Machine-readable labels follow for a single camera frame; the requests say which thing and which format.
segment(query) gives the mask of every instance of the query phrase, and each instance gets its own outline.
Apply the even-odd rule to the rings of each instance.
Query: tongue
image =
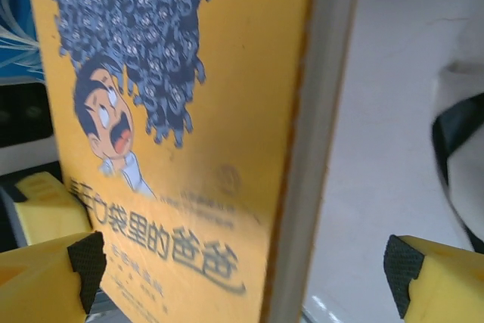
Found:
[[[131,137],[131,132],[129,130],[125,130],[121,133],[120,138],[116,140],[116,143],[114,144],[114,150],[118,154],[121,154],[124,151],[124,148],[129,142],[129,137]]]

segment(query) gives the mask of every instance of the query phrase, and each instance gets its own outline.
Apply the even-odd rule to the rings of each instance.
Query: white table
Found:
[[[433,165],[433,77],[479,0],[359,0],[305,307],[317,323],[401,322],[390,234],[468,248]]]

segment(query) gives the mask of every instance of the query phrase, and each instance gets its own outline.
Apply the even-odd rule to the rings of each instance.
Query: yellow book cover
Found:
[[[32,3],[104,291],[134,322],[258,322],[309,0]]]

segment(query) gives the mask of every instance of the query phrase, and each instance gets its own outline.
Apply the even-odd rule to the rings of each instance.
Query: cartoon man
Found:
[[[92,152],[103,160],[100,171],[105,176],[122,173],[134,192],[154,197],[132,152],[131,111],[109,70],[120,73],[120,66],[102,54],[96,54],[84,63],[77,73],[74,111]]]

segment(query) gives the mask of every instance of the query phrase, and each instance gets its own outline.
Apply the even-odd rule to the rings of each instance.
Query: black hair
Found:
[[[91,75],[96,70],[104,69],[109,71],[110,68],[121,72],[121,67],[113,58],[103,54],[95,54],[82,65],[77,73],[73,96],[74,113],[76,113],[77,119],[86,135],[94,134],[96,137],[99,137],[94,120],[89,113],[90,107],[85,104],[85,101],[94,90],[107,90],[102,82],[91,79]]]

